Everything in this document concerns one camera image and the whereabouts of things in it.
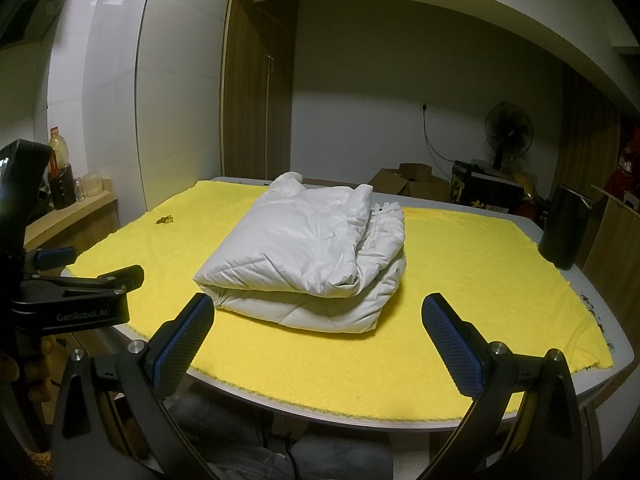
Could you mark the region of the white puffer jacket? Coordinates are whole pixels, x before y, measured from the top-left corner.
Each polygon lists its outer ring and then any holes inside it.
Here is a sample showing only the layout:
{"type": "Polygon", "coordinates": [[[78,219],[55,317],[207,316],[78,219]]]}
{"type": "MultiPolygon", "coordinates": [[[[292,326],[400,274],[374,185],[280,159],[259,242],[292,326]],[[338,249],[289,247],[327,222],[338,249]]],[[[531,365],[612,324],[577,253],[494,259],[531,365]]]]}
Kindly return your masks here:
{"type": "Polygon", "coordinates": [[[216,308],[294,330],[375,330],[405,273],[405,216],[373,188],[272,181],[196,271],[216,308]]]}

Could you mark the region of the wooden counter cabinet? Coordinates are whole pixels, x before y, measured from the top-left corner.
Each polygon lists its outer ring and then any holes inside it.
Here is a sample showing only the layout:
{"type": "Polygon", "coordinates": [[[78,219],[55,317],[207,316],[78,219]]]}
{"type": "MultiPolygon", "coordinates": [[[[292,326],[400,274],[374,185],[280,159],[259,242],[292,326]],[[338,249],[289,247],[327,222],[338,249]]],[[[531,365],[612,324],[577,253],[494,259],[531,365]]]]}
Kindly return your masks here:
{"type": "Polygon", "coordinates": [[[26,252],[70,246],[80,255],[118,229],[117,197],[103,191],[32,222],[26,228],[24,246],[26,252]]]}

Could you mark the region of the black knife holder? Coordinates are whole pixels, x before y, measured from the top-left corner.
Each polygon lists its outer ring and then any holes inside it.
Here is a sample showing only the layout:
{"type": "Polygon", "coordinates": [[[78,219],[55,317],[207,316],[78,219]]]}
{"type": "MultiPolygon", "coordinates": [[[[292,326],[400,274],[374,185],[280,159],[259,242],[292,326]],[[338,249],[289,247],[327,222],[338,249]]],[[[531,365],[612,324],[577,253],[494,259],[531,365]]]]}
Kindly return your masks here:
{"type": "Polygon", "coordinates": [[[72,166],[67,165],[58,170],[53,177],[48,174],[48,182],[53,207],[62,210],[76,203],[75,183],[72,166]]]}

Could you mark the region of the small glass jar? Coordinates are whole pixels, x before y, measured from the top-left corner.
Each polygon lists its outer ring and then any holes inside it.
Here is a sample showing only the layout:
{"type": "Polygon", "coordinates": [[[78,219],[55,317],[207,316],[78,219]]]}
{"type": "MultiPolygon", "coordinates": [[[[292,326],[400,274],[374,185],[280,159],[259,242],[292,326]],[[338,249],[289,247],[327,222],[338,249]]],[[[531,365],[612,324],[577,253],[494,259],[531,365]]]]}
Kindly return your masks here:
{"type": "Polygon", "coordinates": [[[76,200],[78,202],[82,202],[83,200],[86,199],[86,193],[85,193],[84,185],[82,184],[81,178],[74,179],[74,192],[75,192],[76,200]]]}

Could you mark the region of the clear plastic container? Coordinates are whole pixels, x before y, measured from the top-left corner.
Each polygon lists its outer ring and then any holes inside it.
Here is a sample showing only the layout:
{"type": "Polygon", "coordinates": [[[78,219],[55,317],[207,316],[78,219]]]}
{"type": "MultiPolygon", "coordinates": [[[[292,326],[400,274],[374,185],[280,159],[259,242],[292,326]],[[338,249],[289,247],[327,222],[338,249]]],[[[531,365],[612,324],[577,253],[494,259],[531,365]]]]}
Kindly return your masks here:
{"type": "Polygon", "coordinates": [[[89,172],[81,177],[82,187],[87,198],[100,195],[104,191],[103,177],[99,172],[89,172]]]}

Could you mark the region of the cooking oil bottle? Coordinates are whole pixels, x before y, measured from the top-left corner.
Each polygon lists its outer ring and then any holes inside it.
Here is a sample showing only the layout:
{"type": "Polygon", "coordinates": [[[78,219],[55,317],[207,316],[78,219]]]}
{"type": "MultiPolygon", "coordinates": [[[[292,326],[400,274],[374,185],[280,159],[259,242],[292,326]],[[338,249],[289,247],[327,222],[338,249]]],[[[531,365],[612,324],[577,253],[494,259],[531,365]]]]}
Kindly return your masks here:
{"type": "Polygon", "coordinates": [[[50,174],[58,174],[62,169],[70,166],[70,153],[65,139],[60,135],[58,127],[50,130],[49,145],[52,148],[50,160],[50,174]]]}

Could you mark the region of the yellow towel blanket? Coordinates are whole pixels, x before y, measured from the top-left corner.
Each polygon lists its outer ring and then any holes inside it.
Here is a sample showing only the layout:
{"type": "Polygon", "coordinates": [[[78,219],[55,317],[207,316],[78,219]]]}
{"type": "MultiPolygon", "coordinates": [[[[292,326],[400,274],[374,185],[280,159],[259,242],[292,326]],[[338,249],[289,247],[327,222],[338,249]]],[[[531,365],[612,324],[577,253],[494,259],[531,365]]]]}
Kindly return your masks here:
{"type": "Polygon", "coordinates": [[[79,256],[93,278],[137,264],[132,330],[149,337],[197,292],[216,320],[195,367],[267,399],[359,419],[460,418],[421,321],[438,292],[489,341],[574,372],[614,364],[593,315],[514,222],[377,204],[369,185],[201,181],[79,256]]]}

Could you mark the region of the black cylindrical bin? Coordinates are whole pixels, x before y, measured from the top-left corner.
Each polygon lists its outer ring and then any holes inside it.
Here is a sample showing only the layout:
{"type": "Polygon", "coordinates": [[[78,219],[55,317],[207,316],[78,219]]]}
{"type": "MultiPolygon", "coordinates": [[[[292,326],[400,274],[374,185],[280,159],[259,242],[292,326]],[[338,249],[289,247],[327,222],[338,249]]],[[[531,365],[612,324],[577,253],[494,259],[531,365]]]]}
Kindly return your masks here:
{"type": "Polygon", "coordinates": [[[584,240],[593,201],[565,184],[559,184],[538,244],[538,252],[554,266],[568,270],[584,240]]]}

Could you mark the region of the wooden wardrobe door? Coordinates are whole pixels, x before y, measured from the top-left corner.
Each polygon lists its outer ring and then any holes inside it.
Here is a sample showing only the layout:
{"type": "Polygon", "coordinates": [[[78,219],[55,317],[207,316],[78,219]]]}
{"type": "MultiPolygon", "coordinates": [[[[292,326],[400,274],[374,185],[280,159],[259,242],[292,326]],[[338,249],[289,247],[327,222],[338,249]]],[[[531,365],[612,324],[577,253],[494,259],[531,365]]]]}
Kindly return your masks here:
{"type": "Polygon", "coordinates": [[[290,170],[298,0],[229,0],[220,74],[221,171],[272,180],[290,170]]]}

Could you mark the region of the black yellow printed box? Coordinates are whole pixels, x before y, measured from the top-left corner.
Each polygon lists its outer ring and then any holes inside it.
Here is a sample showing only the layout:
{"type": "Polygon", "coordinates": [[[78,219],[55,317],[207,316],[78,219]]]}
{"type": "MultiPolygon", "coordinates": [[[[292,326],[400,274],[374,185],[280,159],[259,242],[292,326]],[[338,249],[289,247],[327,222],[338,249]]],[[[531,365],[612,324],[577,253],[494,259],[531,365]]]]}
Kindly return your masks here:
{"type": "Polygon", "coordinates": [[[452,165],[450,202],[533,219],[535,184],[536,178],[525,172],[500,172],[457,160],[452,165]]]}

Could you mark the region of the cardboard boxes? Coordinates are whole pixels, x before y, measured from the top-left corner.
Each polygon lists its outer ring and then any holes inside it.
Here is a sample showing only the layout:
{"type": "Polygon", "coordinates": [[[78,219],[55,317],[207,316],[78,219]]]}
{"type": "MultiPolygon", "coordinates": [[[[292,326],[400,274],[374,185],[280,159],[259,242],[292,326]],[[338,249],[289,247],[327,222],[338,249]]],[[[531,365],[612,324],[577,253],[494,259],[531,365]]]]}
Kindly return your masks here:
{"type": "Polygon", "coordinates": [[[435,177],[432,167],[420,162],[402,162],[398,168],[382,168],[369,184],[377,193],[450,202],[449,182],[435,177]]]}

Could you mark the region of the black standing fan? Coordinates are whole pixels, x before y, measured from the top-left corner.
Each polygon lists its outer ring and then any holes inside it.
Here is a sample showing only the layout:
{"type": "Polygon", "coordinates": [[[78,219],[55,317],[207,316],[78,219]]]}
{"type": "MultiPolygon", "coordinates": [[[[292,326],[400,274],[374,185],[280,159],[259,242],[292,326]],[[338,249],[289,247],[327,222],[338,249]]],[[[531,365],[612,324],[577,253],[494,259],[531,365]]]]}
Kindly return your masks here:
{"type": "Polygon", "coordinates": [[[491,167],[503,170],[507,164],[528,152],[533,143],[534,129],[525,110],[502,101],[486,116],[485,138],[491,148],[491,167]]]}

